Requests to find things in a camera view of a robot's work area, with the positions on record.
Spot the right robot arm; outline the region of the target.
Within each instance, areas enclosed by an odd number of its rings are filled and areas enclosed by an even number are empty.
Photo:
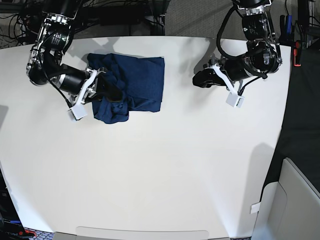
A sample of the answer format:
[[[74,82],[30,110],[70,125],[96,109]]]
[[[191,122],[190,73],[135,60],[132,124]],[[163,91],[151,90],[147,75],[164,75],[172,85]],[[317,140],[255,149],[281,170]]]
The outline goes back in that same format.
[[[84,70],[62,63],[75,35],[78,11],[82,0],[47,0],[43,7],[44,19],[37,39],[30,50],[26,74],[35,86],[50,84],[64,98],[68,107],[77,100],[85,105],[108,100],[119,103],[122,91],[113,83],[103,80],[105,67]]]

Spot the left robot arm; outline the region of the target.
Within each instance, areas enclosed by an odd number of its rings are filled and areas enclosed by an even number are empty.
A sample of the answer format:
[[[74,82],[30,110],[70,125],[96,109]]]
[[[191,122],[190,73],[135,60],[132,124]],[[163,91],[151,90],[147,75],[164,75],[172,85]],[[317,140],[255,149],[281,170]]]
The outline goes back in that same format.
[[[270,0],[233,1],[233,6],[224,17],[216,36],[216,47],[220,58],[210,59],[203,66],[203,70],[193,76],[194,86],[200,88],[227,86],[213,70],[214,64],[218,64],[218,69],[226,75],[232,85],[250,77],[266,79],[268,74],[279,69],[282,64],[282,56],[280,43],[274,32],[268,10],[271,4]],[[247,51],[240,55],[231,55],[222,48],[222,35],[233,12],[240,15],[242,30],[247,40]]]

